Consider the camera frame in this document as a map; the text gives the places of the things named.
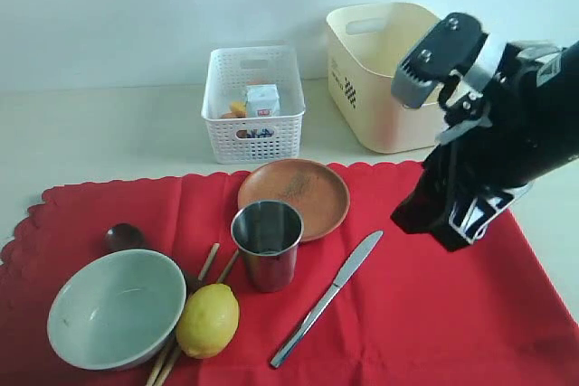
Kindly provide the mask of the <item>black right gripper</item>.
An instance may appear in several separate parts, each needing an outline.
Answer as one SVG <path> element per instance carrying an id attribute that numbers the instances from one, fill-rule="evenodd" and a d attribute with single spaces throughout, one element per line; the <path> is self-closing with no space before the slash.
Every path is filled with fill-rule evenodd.
<path id="1" fill-rule="evenodd" d="M 391 219 L 405 233 L 427 233 L 453 252 L 482 239 L 489 224 L 531 186 L 478 185 L 469 178 L 460 178 L 453 167 L 428 167 L 413 191 L 394 209 Z"/>

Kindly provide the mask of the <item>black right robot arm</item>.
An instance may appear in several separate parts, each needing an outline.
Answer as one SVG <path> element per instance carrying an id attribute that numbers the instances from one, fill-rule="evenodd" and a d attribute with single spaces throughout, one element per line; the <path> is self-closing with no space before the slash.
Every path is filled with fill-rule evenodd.
<path id="1" fill-rule="evenodd" d="M 428 233 L 447 251 L 468 247 L 537 178 L 577 159 L 578 46 L 545 64 L 517 53 L 507 48 L 480 99 L 447 109 L 453 126 L 391 215 L 403 232 Z"/>

